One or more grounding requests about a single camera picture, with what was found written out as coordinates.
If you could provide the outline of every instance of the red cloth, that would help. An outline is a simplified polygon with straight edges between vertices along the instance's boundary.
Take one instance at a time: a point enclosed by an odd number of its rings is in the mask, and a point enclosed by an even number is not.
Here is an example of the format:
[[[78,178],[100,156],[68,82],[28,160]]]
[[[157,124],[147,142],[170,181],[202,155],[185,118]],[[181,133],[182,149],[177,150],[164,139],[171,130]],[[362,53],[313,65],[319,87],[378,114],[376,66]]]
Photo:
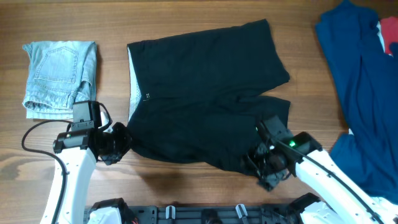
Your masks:
[[[390,44],[398,42],[398,17],[388,17],[380,21],[381,35],[386,46],[386,54],[392,54]]]

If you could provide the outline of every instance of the blue fabric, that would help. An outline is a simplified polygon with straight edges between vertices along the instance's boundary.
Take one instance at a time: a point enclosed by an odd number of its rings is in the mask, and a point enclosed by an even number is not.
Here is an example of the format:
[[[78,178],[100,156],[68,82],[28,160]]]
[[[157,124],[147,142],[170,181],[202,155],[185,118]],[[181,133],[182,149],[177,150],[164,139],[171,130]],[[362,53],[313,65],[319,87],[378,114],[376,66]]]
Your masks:
[[[95,100],[96,44],[92,41],[25,44],[30,58],[26,118],[72,118],[77,101]]]
[[[318,39],[354,134],[331,157],[369,195],[398,203],[398,52],[383,52],[371,9],[343,1],[321,20]]]

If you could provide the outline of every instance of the wooden tabletop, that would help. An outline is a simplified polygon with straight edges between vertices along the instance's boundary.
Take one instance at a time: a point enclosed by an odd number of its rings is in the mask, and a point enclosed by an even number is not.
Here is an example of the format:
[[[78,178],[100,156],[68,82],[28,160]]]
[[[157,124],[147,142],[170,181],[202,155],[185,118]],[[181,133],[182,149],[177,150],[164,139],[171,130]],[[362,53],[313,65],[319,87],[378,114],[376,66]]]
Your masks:
[[[291,79],[265,94],[290,100],[289,128],[307,131],[330,150],[348,127],[314,25],[339,1],[67,1],[0,0],[0,223],[38,223],[53,179],[53,159],[21,148],[22,135],[38,121],[22,106],[29,58],[22,45],[41,40],[94,40],[98,44],[97,100],[114,121],[127,124],[129,66],[126,44],[267,19],[277,53]],[[380,17],[396,14],[398,1],[356,1]],[[28,146],[52,151],[65,130],[51,123]],[[312,190],[290,178],[272,192],[253,177],[204,163],[169,164],[129,151],[112,166],[98,164],[87,205],[123,197],[129,205],[259,205],[290,202]]]

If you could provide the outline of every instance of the light blue jeans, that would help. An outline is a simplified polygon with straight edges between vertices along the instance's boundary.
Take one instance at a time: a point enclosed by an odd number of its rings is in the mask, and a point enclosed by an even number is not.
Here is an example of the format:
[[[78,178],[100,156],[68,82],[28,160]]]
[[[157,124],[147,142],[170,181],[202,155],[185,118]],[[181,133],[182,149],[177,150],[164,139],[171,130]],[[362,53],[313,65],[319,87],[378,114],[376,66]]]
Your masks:
[[[74,102],[95,100],[96,44],[93,41],[25,44],[30,58],[26,118],[72,118]]]

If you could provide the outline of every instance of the black garment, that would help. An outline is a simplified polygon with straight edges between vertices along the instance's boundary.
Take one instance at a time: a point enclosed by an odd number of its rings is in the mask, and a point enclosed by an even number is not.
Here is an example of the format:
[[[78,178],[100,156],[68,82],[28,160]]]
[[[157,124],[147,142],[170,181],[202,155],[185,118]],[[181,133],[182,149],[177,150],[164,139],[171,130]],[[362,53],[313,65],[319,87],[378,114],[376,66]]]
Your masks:
[[[144,157],[247,173],[256,118],[287,125],[290,102],[258,96],[289,80],[266,20],[127,47],[142,94],[127,127]]]

